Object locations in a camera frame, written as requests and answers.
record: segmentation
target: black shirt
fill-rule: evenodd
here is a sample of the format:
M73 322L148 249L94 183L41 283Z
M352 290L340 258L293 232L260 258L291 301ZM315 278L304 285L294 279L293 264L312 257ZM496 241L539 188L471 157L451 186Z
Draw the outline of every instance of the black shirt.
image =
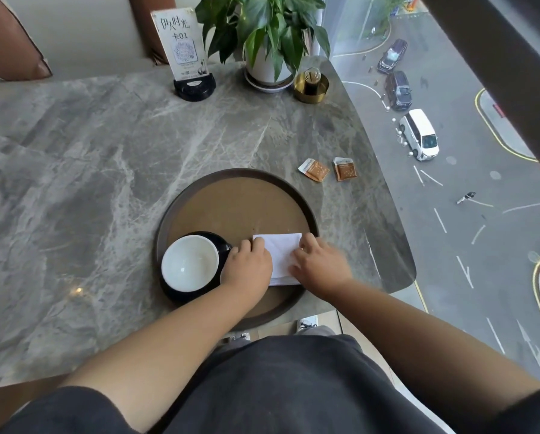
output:
M214 353L152 431L444 433L347 335L266 337ZM504 411L485 432L540 434L540 391ZM0 429L20 433L135 431L103 394L63 387L29 403Z

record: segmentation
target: potted plant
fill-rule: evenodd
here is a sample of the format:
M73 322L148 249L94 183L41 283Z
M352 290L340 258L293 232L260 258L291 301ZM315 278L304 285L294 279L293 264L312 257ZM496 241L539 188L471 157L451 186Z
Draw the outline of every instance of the potted plant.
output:
M273 86L298 71L314 39L330 56L326 29L316 25L315 13L324 7L323 0L201 0L196 16L204 45L208 31L216 28L208 57L219 51L225 62L243 46L250 75Z

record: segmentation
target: tray rim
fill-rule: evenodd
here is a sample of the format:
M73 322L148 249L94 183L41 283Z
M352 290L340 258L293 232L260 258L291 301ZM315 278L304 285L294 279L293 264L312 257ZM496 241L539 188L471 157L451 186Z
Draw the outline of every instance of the tray rim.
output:
M161 276L161 260L164 256L165 250L167 249L167 236L169 235L169 229L166 228L166 226L171 223L174 215L179 213L180 209L199 190L204 189L210 184L230 178L261 179L284 190L302 210L302 213L304 214L304 217L308 222L310 232L313 233L316 237L320 235L320 231L318 229L318 222L316 221L316 217L310 207L310 204L308 204L304 196L302 196L302 194L292 184L288 183L286 180L279 177L278 175L274 175L270 172L254 168L231 168L212 172L211 174L204 175L201 178L198 178L181 192L179 192L179 194L167 206L164 215L159 221L157 232L155 233L153 247L154 250L152 254L154 267L157 268L159 274L159 284L162 290L165 289L165 281ZM278 305L277 307L266 313L262 313L260 315L249 318L243 318L232 330L239 331L256 328L278 318L279 316L288 312L300 300L300 298L302 298L304 291L304 287L300 285L300 288L285 303Z

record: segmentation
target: hand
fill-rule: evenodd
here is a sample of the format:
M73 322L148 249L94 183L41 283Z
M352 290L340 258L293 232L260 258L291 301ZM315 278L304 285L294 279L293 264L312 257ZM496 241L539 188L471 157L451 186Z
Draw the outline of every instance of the hand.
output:
M264 247L264 238L257 237L254 242L244 240L240 247L234 247L223 266L220 281L232 285L245 293L262 298L272 276L272 256Z
M320 299L327 300L339 287L352 280L352 270L344 254L312 233L302 236L300 248L292 255L298 265L290 266L290 273Z

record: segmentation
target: car roof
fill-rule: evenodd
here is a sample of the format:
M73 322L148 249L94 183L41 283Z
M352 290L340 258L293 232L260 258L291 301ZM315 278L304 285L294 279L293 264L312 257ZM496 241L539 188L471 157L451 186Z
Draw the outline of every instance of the car roof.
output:
M390 46L392 49L394 50L402 50L403 48L406 47L406 41L404 41L404 39L400 39L398 38L394 43L392 43L392 45Z
M409 114L414 120L414 123L416 123L420 135L431 135L436 133L423 110L411 109Z
M402 70L395 70L394 78L396 79L396 85L398 86L409 85L409 80L406 78L406 74Z

